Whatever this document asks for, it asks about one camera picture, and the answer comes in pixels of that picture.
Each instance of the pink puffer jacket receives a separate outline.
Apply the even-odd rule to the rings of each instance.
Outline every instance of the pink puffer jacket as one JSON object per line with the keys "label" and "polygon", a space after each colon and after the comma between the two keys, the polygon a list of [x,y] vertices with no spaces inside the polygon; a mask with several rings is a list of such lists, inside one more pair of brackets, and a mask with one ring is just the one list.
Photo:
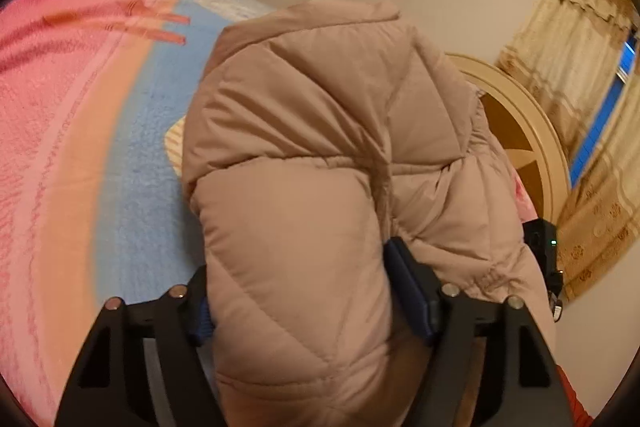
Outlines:
{"label": "pink puffer jacket", "polygon": [[227,28],[183,173],[232,427],[401,422],[429,351],[392,304],[393,235],[470,296],[522,296],[553,346],[478,92],[391,4],[313,1]]}

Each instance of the bed sheet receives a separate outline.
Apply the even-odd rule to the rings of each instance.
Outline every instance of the bed sheet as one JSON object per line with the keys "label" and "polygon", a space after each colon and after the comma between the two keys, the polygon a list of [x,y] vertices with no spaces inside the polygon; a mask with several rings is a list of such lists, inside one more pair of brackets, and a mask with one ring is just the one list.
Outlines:
{"label": "bed sheet", "polygon": [[110,296],[204,262],[164,150],[249,0],[14,0],[0,12],[0,373],[40,427]]}

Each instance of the window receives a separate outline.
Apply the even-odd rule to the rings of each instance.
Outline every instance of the window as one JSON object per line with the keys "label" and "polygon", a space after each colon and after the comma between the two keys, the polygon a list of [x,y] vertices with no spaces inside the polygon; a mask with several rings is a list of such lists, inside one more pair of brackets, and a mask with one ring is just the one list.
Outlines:
{"label": "window", "polygon": [[616,73],[611,87],[609,87],[609,92],[602,103],[602,107],[598,111],[596,118],[591,125],[591,129],[587,133],[587,137],[584,139],[584,142],[580,147],[580,150],[578,150],[574,163],[571,165],[570,176],[572,187],[574,187],[578,179],[580,179],[580,175],[584,171],[591,154],[593,154],[596,143],[600,139],[600,135],[602,134],[607,121],[609,121],[609,117],[611,116],[611,113],[613,113],[613,110],[616,107],[616,102],[620,98],[620,94],[622,94],[626,80],[631,73],[631,68],[633,67],[634,59],[636,58],[635,49],[637,31],[638,30],[636,28],[632,28],[629,33],[629,38],[626,40],[624,49],[622,50],[618,73]]}

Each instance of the round headboard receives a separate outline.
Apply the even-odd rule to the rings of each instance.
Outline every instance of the round headboard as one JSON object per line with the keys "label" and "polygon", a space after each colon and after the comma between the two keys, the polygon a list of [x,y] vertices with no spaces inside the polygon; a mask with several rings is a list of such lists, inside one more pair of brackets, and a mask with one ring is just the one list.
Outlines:
{"label": "round headboard", "polygon": [[516,168],[540,217],[556,223],[571,190],[558,135],[535,99],[513,78],[478,58],[447,54],[484,95],[489,127]]}

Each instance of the curtain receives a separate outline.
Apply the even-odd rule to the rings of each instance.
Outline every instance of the curtain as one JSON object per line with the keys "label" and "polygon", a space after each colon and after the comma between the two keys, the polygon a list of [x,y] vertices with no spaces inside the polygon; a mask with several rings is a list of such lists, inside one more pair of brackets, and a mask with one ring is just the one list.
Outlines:
{"label": "curtain", "polygon": [[553,124],[569,163],[618,69],[630,0],[536,0],[497,66],[519,81]]}
{"label": "curtain", "polygon": [[573,299],[634,243],[640,230],[640,69],[630,75],[558,222],[559,268]]}

